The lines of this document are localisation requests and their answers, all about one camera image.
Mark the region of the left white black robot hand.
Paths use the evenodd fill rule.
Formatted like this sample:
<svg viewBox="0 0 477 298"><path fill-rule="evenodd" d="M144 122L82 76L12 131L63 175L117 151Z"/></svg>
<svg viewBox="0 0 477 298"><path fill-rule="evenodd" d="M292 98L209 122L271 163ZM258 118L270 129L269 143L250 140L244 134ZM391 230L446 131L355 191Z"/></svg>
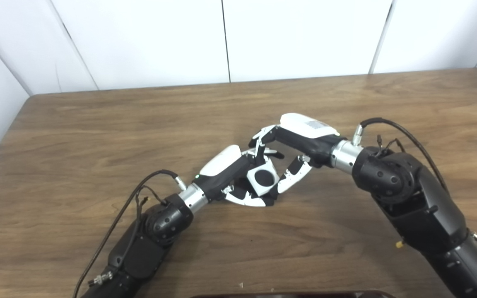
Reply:
<svg viewBox="0 0 477 298"><path fill-rule="evenodd" d="M242 206L273 206L270 189L279 182L271 157L283 159L274 149L263 147L241 151L236 144L229 145L200 170L191 185L179 197L196 213L210 202L227 200Z"/></svg>

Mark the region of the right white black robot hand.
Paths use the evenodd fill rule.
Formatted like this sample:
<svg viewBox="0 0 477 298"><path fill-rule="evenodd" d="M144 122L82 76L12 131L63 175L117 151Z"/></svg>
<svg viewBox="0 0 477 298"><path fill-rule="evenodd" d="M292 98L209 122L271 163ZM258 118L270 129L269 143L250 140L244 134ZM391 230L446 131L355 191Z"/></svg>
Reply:
<svg viewBox="0 0 477 298"><path fill-rule="evenodd" d="M363 151L360 146L363 132L364 127L358 125L350 141L322 121L299 113L286 113L280 117L278 125L260 129L248 146L261 149L268 143L277 141L301 152L279 182L270 189L270 198L276 199L279 194L301 181L312 168L327 166L352 174L356 160Z"/></svg>

